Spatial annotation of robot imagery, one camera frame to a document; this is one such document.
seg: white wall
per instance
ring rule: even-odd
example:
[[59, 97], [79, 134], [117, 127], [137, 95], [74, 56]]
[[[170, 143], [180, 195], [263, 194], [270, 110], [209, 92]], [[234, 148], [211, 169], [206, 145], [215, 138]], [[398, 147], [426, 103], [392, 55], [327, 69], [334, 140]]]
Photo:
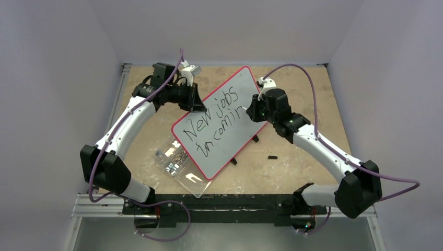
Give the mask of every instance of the white wall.
[[0, 1], [1, 250], [61, 250], [120, 67], [87, 0]]
[[91, 0], [123, 62], [328, 62], [363, 0]]
[[366, 0], [328, 67], [353, 153], [422, 182], [377, 204], [388, 250], [442, 249], [442, 12], [440, 0]]

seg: purple cable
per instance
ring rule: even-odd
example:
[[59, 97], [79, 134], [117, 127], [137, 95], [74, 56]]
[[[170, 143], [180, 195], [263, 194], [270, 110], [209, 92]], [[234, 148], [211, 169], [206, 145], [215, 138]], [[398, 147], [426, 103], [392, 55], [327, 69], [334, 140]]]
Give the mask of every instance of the purple cable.
[[[403, 178], [396, 178], [396, 177], [392, 177], [392, 176], [388, 176], [388, 175], [383, 175], [383, 174], [379, 174], [376, 172], [372, 172], [370, 170], [367, 170], [363, 167], [361, 167], [359, 164], [355, 164], [349, 160], [347, 160], [347, 158], [345, 156], [343, 156], [342, 154], [340, 154], [338, 151], [336, 151], [334, 148], [332, 148], [330, 145], [328, 145], [324, 140], [322, 140], [321, 137], [319, 137], [319, 132], [318, 132], [318, 113], [317, 113], [317, 97], [316, 97], [316, 90], [314, 88], [314, 83], [312, 82], [311, 76], [309, 75], [309, 73], [300, 65], [297, 64], [282, 64], [276, 68], [274, 68], [273, 70], [271, 70], [269, 73], [267, 73], [263, 79], [266, 79], [267, 77], [269, 77], [272, 73], [274, 73], [275, 71], [277, 71], [278, 69], [281, 69], [283, 67], [286, 66], [294, 66], [299, 68], [300, 70], [302, 70], [306, 76], [308, 77], [309, 83], [311, 84], [311, 89], [312, 89], [312, 96], [314, 99], [314, 118], [315, 118], [315, 123], [314, 123], [314, 133], [317, 137], [317, 139], [319, 140], [320, 143], [322, 143], [327, 149], [329, 149], [331, 152], [333, 152], [335, 155], [337, 155], [339, 158], [341, 158], [342, 160], [346, 161], [346, 163], [350, 164], [351, 166], [361, 170], [362, 172], [365, 172], [367, 174], [382, 178], [382, 179], [387, 179], [387, 180], [392, 180], [392, 181], [397, 181], [397, 182], [405, 182], [405, 183], [414, 183], [413, 186], [408, 187], [404, 190], [401, 190], [399, 192], [393, 193], [391, 195], [385, 196], [383, 198], [381, 198], [379, 201], [384, 201], [384, 200], [388, 200], [391, 198], [394, 198], [396, 196], [402, 195], [406, 192], [412, 191], [414, 189], [416, 189], [417, 187], [420, 186], [420, 182], [418, 180], [415, 179], [403, 179]], [[325, 219], [325, 221], [319, 226], [318, 229], [320, 229], [321, 227], [324, 226], [324, 224], [326, 223], [326, 221], [328, 220], [329, 216]]]
[[324, 221], [318, 227], [316, 227], [313, 231], [306, 233], [306, 234], [310, 235], [310, 234], [320, 231], [320, 229], [328, 222], [329, 216], [331, 216], [331, 207], [329, 207], [328, 214], [326, 215], [326, 218], [324, 219]]
[[[155, 97], [155, 95], [157, 95], [157, 93], [159, 93], [169, 83], [169, 81], [171, 81], [171, 79], [174, 77], [175, 73], [177, 72], [177, 70], [178, 70], [178, 68], [180, 66], [180, 63], [183, 62], [183, 61], [184, 61], [184, 59], [183, 59], [183, 49], [181, 48], [180, 49], [180, 59], [178, 60], [178, 62], [176, 64], [174, 70], [172, 71], [171, 75], [169, 75], [168, 79], [157, 90], [155, 90], [151, 95], [149, 95], [147, 98], [143, 99], [140, 103], [135, 105], [129, 112], [127, 112], [122, 117], [122, 119], [117, 123], [117, 125], [115, 125], [114, 129], [109, 134], [108, 140], [103, 145], [103, 148], [100, 150], [100, 152], [99, 152], [99, 154], [97, 156], [97, 159], [94, 162], [94, 166], [92, 167], [92, 171], [91, 171], [91, 176], [89, 178], [89, 191], [88, 191], [88, 194], [89, 194], [89, 200], [91, 202], [96, 203], [96, 202], [100, 201], [101, 199], [103, 199], [104, 197], [112, 194], [111, 192], [107, 192], [104, 195], [100, 196], [98, 199], [94, 199], [94, 197], [92, 196], [92, 190], [93, 190], [92, 183], [93, 183], [93, 180], [94, 180], [94, 176], [96, 174], [96, 170], [97, 170], [98, 164], [100, 162], [100, 159], [103, 156], [103, 153], [105, 152], [105, 150], [108, 148], [108, 145], [109, 145], [108, 142], [111, 142], [111, 140], [114, 138], [114, 135], [117, 133], [118, 129], [122, 126], [122, 124], [126, 121], [126, 119], [129, 117], [129, 115], [131, 113], [133, 113], [136, 109], [138, 109], [144, 102], [150, 101], [151, 99], [153, 99]], [[117, 195], [117, 196], [119, 196], [119, 197], [121, 197], [123, 199], [127, 199], [126, 197], [121, 196], [121, 195]], [[145, 238], [149, 238], [149, 239], [152, 239], [152, 240], [155, 240], [155, 241], [159, 241], [159, 242], [175, 241], [175, 240], [179, 239], [180, 237], [184, 236], [186, 234], [186, 232], [188, 231], [190, 225], [191, 225], [191, 215], [189, 213], [189, 210], [183, 204], [179, 203], [178, 201], [167, 200], [167, 201], [161, 201], [161, 202], [157, 202], [157, 203], [154, 203], [154, 204], [148, 204], [148, 205], [142, 204], [142, 203], [140, 203], [138, 201], [135, 201], [135, 200], [131, 200], [131, 202], [134, 203], [135, 205], [139, 206], [139, 207], [146, 207], [146, 208], [158, 206], [160, 204], [165, 204], [165, 203], [176, 203], [176, 204], [179, 204], [180, 206], [182, 206], [185, 209], [186, 213], [188, 214], [188, 225], [187, 225], [186, 229], [183, 231], [182, 234], [180, 234], [180, 235], [178, 235], [178, 236], [176, 236], [174, 238], [169, 238], [169, 239], [158, 239], [158, 238], [150, 237], [150, 236], [147, 236], [147, 235], [142, 235]]]
[[176, 237], [169, 238], [169, 239], [160, 239], [160, 238], [155, 238], [155, 237], [152, 237], [152, 236], [149, 236], [146, 234], [142, 234], [138, 231], [137, 226], [134, 223], [135, 232], [137, 234], [139, 234], [141, 237], [144, 237], [147, 239], [152, 239], [153, 241], [158, 241], [158, 242], [172, 242], [172, 241], [175, 241], [175, 240], [181, 238], [182, 236], [184, 236], [186, 234], [186, 232], [188, 231], [189, 227], [191, 226], [191, 214], [189, 213], [189, 210], [182, 203], [180, 203], [178, 201], [165, 200], [165, 201], [157, 202], [157, 203], [150, 204], [150, 205], [144, 205], [144, 204], [141, 204], [138, 201], [134, 201], [134, 200], [131, 200], [131, 202], [139, 207], [147, 207], [147, 206], [154, 207], [154, 206], [158, 206], [158, 205], [165, 204], [165, 203], [175, 203], [175, 204], [179, 204], [180, 206], [182, 206], [184, 208], [184, 210], [186, 211], [186, 214], [188, 215], [188, 224], [186, 225], [186, 229], [181, 234], [177, 235]]

